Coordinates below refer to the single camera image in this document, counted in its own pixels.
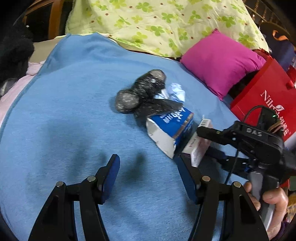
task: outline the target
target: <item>das logo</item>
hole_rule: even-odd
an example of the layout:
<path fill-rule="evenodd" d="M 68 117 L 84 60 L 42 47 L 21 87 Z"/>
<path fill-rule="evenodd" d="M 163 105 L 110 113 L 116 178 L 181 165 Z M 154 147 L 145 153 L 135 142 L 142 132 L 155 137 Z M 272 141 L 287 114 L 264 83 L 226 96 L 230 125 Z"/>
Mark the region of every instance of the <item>das logo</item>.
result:
<path fill-rule="evenodd" d="M 259 137 L 262 136 L 262 132 L 257 132 L 256 130 L 252 130 L 251 128 L 247 128 L 247 132 Z"/>

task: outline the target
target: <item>small white package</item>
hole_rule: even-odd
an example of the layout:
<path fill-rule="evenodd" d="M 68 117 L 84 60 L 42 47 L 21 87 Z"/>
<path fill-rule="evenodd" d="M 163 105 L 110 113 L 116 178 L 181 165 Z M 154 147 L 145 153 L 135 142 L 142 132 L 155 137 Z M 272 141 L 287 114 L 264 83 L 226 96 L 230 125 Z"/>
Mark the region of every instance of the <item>small white package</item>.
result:
<path fill-rule="evenodd" d="M 213 124 L 210 119 L 202 119 L 199 124 L 199 127 L 200 126 L 213 128 Z M 199 137 L 195 131 L 182 153 L 190 158 L 191 165 L 193 167 L 198 167 L 210 144 L 210 140 Z"/>

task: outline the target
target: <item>orange strap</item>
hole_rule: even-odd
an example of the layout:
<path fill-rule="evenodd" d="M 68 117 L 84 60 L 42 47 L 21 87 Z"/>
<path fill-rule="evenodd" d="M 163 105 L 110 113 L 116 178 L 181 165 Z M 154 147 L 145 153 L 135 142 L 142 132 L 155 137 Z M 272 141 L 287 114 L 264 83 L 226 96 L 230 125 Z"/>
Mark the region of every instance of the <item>orange strap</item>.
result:
<path fill-rule="evenodd" d="M 273 35 L 273 37 L 274 37 L 275 40 L 278 40 L 278 41 L 288 40 L 288 38 L 286 36 L 284 36 L 284 35 L 280 36 L 279 38 L 276 38 L 275 37 L 276 36 L 276 33 L 278 33 L 278 31 L 276 31 L 276 30 L 273 30 L 272 31 L 272 35 Z"/>

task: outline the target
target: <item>wooden chair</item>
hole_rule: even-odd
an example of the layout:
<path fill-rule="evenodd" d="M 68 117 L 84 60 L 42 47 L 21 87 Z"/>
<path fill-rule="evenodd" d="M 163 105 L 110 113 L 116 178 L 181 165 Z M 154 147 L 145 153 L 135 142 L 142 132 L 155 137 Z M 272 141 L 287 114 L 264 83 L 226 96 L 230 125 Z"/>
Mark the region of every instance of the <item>wooden chair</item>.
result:
<path fill-rule="evenodd" d="M 50 13 L 47 13 L 49 15 L 49 22 L 48 24 L 48 39 L 44 40 L 50 40 L 54 39 L 56 36 L 61 35 L 61 16 L 62 16 L 62 10 L 64 2 L 67 0 L 36 0 L 26 11 L 25 16 L 23 18 L 23 22 L 25 24 L 27 23 L 28 16 L 30 14 L 34 13 L 36 10 L 40 10 L 41 8 L 45 9 L 44 7 L 50 7 Z"/>

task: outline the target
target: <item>blue and white box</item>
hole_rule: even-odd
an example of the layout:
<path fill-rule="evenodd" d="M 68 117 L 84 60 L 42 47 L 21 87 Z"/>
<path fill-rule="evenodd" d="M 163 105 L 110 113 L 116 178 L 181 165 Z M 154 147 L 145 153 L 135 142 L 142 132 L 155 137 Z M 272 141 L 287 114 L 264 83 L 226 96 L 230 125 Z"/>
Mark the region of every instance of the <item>blue and white box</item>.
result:
<path fill-rule="evenodd" d="M 148 135 L 169 157 L 174 157 L 176 147 L 191 133 L 194 113 L 182 107 L 181 110 L 166 115 L 147 118 Z"/>

